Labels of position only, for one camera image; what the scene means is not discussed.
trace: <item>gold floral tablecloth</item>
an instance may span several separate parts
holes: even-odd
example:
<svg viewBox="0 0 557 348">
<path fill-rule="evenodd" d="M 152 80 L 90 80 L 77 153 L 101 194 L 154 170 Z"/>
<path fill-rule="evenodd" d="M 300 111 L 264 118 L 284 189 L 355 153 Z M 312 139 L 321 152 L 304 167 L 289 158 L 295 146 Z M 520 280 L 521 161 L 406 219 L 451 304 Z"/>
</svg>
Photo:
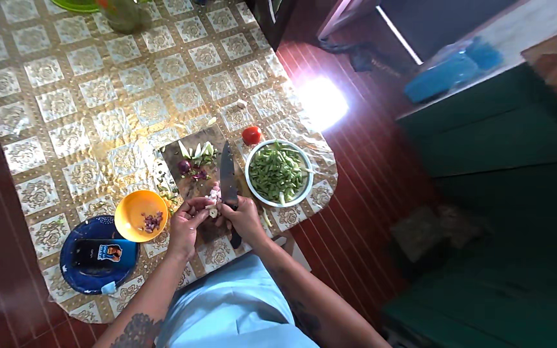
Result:
<svg viewBox="0 0 557 348">
<path fill-rule="evenodd" d="M 160 262 L 166 232 L 144 243 L 130 279 L 113 295 L 75 292 L 59 270 L 71 228 L 112 214 L 126 194 L 156 190 L 155 149 L 205 127 L 213 117 L 243 167 L 242 128 L 296 142 L 314 165 L 302 203 L 272 209 L 276 236 L 315 214 L 337 184 L 334 155 L 310 129 L 293 85 L 257 21 L 238 1 L 198 7 L 190 0 L 143 4 L 150 29 L 112 32 L 99 13 L 67 12 L 50 0 L 0 1 L 0 141 L 44 281 L 74 318 L 109 323 Z M 233 108 L 238 99 L 248 102 Z M 247 252 L 227 237 L 207 241 L 180 286 Z"/>
</svg>

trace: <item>bright light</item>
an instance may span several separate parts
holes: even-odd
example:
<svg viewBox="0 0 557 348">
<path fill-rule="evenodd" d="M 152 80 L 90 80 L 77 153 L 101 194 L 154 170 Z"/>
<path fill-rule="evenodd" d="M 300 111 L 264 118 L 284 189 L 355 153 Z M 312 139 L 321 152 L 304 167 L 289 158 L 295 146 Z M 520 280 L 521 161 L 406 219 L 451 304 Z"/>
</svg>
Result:
<svg viewBox="0 0 557 348">
<path fill-rule="evenodd" d="M 384 12 L 384 10 L 382 10 L 382 8 L 379 5 L 377 5 L 375 8 L 377 9 L 377 12 L 379 12 L 379 14 L 382 15 L 382 18 L 386 21 L 386 24 L 388 24 L 388 26 L 391 28 L 392 32 L 398 38 L 398 40 L 401 42 L 403 47 L 405 47 L 407 52 L 410 53 L 410 56 L 412 56 L 412 58 L 414 59 L 416 64 L 421 65 L 423 63 L 423 61 L 420 60 L 420 58 L 418 57 L 416 52 L 414 52 L 414 50 L 412 49 L 410 44 L 407 43 L 406 39 L 403 38 L 403 35 L 401 35 L 401 33 L 398 31 L 397 27 L 394 26 L 394 24 L 391 22 L 391 19 L 388 18 L 388 16 Z"/>
<path fill-rule="evenodd" d="M 298 89 L 312 130 L 321 132 L 341 119 L 349 110 L 343 94 L 327 77 L 318 77 Z"/>
</svg>

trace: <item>knife blade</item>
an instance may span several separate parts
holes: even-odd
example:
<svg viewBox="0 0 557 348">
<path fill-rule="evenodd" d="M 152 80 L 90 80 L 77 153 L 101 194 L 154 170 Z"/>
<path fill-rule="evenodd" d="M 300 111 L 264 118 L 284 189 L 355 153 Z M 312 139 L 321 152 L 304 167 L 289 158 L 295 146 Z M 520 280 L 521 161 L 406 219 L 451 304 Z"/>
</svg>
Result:
<svg viewBox="0 0 557 348">
<path fill-rule="evenodd" d="M 220 196 L 223 203 L 233 210 L 238 209 L 238 186 L 236 184 L 236 171 L 233 166 L 233 156 L 229 142 L 225 142 L 223 153 L 220 156 Z M 242 237 L 233 229 L 231 231 L 231 246 L 239 248 Z"/>
</svg>

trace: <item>red tomato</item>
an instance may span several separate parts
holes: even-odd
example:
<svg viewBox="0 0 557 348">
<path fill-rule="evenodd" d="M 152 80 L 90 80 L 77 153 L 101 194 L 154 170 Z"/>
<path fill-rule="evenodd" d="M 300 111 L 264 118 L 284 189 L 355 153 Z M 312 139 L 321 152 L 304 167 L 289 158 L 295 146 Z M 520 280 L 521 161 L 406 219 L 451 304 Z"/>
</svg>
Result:
<svg viewBox="0 0 557 348">
<path fill-rule="evenodd" d="M 246 145 L 259 144 L 261 140 L 261 130 L 259 127 L 249 127 L 242 132 L 242 139 Z"/>
</svg>

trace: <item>chopped green beans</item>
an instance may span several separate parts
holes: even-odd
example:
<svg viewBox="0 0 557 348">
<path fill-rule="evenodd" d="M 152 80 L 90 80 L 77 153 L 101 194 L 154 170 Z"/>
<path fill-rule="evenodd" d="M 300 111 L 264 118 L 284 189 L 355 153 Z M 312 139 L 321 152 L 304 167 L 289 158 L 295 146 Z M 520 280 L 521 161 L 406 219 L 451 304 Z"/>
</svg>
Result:
<svg viewBox="0 0 557 348">
<path fill-rule="evenodd" d="M 254 154 L 249 168 L 253 188 L 269 201 L 293 201 L 304 185 L 300 152 L 278 141 L 268 144 Z"/>
</svg>

